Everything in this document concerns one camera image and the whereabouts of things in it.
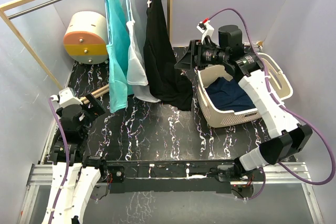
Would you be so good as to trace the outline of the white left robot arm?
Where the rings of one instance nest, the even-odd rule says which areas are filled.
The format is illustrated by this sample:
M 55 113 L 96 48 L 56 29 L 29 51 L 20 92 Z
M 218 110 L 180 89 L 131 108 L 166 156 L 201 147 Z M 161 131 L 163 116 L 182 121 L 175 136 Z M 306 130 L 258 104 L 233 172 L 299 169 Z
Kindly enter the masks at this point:
M 52 181 L 43 223 L 82 223 L 85 209 L 97 182 L 108 177 L 102 157 L 85 156 L 85 144 L 93 122 L 105 114 L 100 101 L 86 95 L 89 104 L 77 98 L 71 88 L 52 95 L 49 103 L 58 125 L 58 139 L 52 144 Z

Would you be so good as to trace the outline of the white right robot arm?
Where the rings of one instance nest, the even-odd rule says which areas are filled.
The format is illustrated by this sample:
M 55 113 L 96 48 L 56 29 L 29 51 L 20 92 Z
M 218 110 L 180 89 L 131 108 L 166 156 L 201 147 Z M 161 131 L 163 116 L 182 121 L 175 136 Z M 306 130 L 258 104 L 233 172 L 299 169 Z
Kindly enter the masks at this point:
M 256 52 L 247 52 L 242 43 L 242 31 L 236 25 L 218 30 L 219 44 L 211 40 L 214 28 L 200 22 L 200 40 L 191 40 L 187 53 L 175 64 L 176 69 L 203 70 L 208 65 L 222 65 L 238 85 L 248 94 L 266 123 L 270 140 L 236 158 L 227 176 L 247 180 L 253 171 L 299 153 L 312 135 L 312 128 L 302 125 L 274 101 L 276 92 L 266 82 L 266 67 Z

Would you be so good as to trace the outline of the black t shirt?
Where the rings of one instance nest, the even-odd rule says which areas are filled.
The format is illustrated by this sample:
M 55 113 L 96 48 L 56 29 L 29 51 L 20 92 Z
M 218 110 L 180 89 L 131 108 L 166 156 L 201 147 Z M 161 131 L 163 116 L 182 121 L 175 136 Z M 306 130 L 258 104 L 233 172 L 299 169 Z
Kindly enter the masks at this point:
M 175 69 L 176 57 L 167 32 L 162 0 L 151 0 L 143 57 L 150 93 L 182 111 L 191 110 L 193 88 L 189 78 Z

